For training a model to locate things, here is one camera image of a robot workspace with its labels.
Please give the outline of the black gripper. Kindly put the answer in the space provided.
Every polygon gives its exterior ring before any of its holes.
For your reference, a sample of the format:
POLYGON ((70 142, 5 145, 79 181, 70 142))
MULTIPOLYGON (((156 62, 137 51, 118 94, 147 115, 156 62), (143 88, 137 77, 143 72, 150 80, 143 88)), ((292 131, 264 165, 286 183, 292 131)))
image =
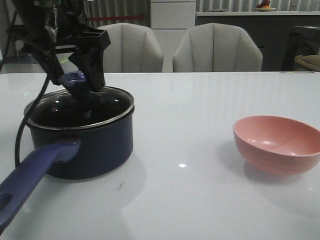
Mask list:
POLYGON ((68 59, 84 74, 93 92, 105 86, 103 53, 111 40, 106 30, 83 23, 83 0, 13 0, 12 4, 22 24, 13 25, 8 33, 13 41, 23 43, 22 52, 35 52, 33 57, 54 85, 61 85, 65 72, 55 51, 44 53, 50 41, 79 48, 81 52, 74 52, 68 59))

